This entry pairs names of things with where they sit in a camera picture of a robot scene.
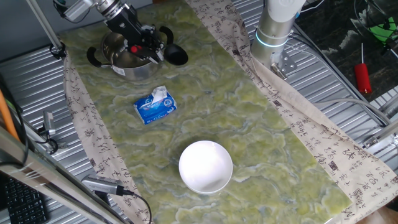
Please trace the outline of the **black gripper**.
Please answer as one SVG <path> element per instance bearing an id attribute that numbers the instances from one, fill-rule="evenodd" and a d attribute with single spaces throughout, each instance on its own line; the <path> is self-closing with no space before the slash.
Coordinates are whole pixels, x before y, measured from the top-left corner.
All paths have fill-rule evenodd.
<path id="1" fill-rule="evenodd" d="M 111 31 L 121 34 L 127 40 L 129 48 L 139 45 L 152 50 L 136 52 L 140 59 L 151 62 L 164 61 L 163 55 L 156 53 L 156 51 L 161 51 L 165 47 L 159 32 L 154 26 L 141 24 L 138 21 L 136 11 L 132 7 L 129 9 L 125 7 L 112 19 L 108 19 L 107 26 Z"/>

